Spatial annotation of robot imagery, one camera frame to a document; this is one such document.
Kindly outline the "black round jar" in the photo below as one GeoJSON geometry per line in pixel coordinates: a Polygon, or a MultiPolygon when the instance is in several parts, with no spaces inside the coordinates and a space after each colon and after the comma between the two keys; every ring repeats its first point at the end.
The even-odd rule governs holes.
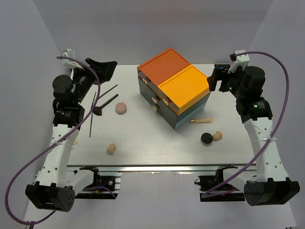
{"type": "Polygon", "coordinates": [[[203,145],[210,145],[213,142],[213,136],[210,133],[203,133],[200,137],[200,141],[203,145]]]}

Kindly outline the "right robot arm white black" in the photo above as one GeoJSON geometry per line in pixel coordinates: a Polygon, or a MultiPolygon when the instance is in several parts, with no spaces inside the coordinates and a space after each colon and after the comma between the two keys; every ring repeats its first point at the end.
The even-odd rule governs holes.
{"type": "Polygon", "coordinates": [[[220,81],[220,92],[230,92],[236,98],[236,110],[249,135],[256,164],[256,176],[245,169],[226,167],[215,178],[213,188],[203,193],[203,198],[213,197],[213,191],[227,190],[230,186],[243,192],[250,206],[283,205],[294,197],[300,186],[286,172],[275,142],[270,104],[261,95],[265,73],[255,66],[239,66],[235,72],[228,68],[214,68],[207,79],[210,91],[220,81]]]}

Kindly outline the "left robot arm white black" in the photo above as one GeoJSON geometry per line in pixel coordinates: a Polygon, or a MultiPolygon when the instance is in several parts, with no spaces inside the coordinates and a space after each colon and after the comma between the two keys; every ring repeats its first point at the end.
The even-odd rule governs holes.
{"type": "Polygon", "coordinates": [[[87,58],[88,68],[76,67],[70,75],[59,75],[53,82],[54,146],[46,156],[33,185],[27,185],[25,194],[38,209],[68,212],[76,196],[85,189],[96,190],[101,178],[96,167],[81,167],[69,179],[66,169],[72,146],[84,120],[81,102],[92,85],[108,82],[117,66],[116,61],[97,62],[87,58]]]}

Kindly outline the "blue label sticker right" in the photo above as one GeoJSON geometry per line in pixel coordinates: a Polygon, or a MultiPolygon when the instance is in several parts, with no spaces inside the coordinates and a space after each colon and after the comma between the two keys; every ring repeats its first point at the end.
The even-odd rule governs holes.
{"type": "Polygon", "coordinates": [[[215,64],[216,69],[229,69],[231,66],[229,64],[215,64]]]}

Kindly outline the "long thin black stick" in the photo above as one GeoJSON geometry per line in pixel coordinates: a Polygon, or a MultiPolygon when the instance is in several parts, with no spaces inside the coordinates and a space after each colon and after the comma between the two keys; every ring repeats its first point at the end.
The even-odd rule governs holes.
{"type": "MultiPolygon", "coordinates": [[[[96,92],[94,93],[91,107],[93,107],[93,104],[94,104],[94,102],[95,102],[95,98],[96,98],[96,92]]],[[[91,113],[91,119],[90,119],[89,138],[91,138],[91,134],[92,134],[92,121],[93,121],[93,112],[91,113]]]]}

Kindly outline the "yellow drawer box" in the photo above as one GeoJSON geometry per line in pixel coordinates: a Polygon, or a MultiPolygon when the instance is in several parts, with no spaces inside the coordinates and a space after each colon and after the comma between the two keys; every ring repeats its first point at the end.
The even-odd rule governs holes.
{"type": "Polygon", "coordinates": [[[177,115],[209,93],[207,77],[192,64],[157,86],[158,96],[177,115]]]}

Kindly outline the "black brush brown bristles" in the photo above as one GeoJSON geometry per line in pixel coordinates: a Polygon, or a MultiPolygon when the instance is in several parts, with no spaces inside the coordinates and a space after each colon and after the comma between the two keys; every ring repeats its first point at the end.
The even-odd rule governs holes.
{"type": "Polygon", "coordinates": [[[93,113],[97,116],[102,116],[102,109],[107,106],[109,103],[111,103],[115,98],[118,97],[118,94],[114,95],[112,98],[110,98],[108,101],[106,101],[104,104],[102,104],[101,106],[96,106],[93,109],[93,113]]]}

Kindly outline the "beige tube gold cap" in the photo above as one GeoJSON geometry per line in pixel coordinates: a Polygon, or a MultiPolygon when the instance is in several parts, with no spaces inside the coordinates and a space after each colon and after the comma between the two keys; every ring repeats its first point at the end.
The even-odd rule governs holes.
{"type": "Polygon", "coordinates": [[[212,118],[194,119],[194,120],[190,120],[190,122],[195,124],[208,124],[208,123],[213,123],[213,119],[212,118]]]}

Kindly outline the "dark orange drawer box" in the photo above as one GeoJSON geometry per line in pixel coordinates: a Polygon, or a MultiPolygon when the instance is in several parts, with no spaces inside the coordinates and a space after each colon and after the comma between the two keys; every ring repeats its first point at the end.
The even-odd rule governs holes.
{"type": "Polygon", "coordinates": [[[158,86],[190,63],[173,48],[169,48],[137,67],[138,76],[158,86]]]}

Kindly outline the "dark grey drawer box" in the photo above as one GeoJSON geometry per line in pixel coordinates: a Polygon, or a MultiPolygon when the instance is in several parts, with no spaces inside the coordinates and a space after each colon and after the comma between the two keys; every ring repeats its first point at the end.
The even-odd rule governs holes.
{"type": "Polygon", "coordinates": [[[140,94],[145,100],[154,107],[154,110],[158,112],[162,118],[173,128],[178,129],[178,116],[172,111],[163,100],[155,94],[143,81],[138,77],[140,94]]]}

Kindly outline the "teal drawer box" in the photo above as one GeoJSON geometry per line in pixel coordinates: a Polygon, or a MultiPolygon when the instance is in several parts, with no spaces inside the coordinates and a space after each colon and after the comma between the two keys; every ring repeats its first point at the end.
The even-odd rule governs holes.
{"type": "Polygon", "coordinates": [[[177,118],[177,123],[175,124],[174,130],[179,129],[184,124],[190,122],[190,120],[200,113],[207,103],[207,98],[203,98],[202,100],[198,101],[196,104],[194,104],[192,107],[187,109],[185,112],[183,112],[180,116],[177,118]]]}

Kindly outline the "beige sponge right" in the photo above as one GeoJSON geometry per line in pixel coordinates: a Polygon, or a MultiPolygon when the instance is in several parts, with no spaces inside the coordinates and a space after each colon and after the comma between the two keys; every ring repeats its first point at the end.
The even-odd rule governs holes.
{"type": "Polygon", "coordinates": [[[213,141],[219,141],[223,137],[223,133],[221,131],[216,131],[215,134],[213,134],[213,141]]]}

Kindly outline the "beige sponge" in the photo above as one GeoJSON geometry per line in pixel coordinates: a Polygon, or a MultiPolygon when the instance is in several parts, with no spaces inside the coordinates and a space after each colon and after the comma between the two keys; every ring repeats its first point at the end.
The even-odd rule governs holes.
{"type": "Polygon", "coordinates": [[[221,131],[216,131],[215,134],[213,134],[213,141],[219,141],[223,137],[223,133],[221,131]]]}
{"type": "Polygon", "coordinates": [[[115,143],[111,143],[111,144],[107,147],[106,152],[107,152],[108,155],[113,155],[114,152],[115,152],[115,150],[116,150],[116,144],[115,144],[115,143]]]}

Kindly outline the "beige sponge left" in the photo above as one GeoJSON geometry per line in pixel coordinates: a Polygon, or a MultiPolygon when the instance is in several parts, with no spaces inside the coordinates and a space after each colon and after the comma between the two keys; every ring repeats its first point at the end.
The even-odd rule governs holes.
{"type": "Polygon", "coordinates": [[[107,152],[108,155],[113,155],[114,152],[115,152],[115,150],[116,150],[116,144],[115,144],[115,143],[111,143],[111,144],[107,147],[106,152],[107,152]]]}

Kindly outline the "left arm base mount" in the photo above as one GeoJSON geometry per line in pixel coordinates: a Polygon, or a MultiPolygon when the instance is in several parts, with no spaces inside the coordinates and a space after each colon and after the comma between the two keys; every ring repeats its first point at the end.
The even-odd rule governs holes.
{"type": "Polygon", "coordinates": [[[82,166],[73,170],[72,182],[76,186],[76,199],[116,199],[120,190],[121,175],[101,172],[98,167],[82,166]]]}

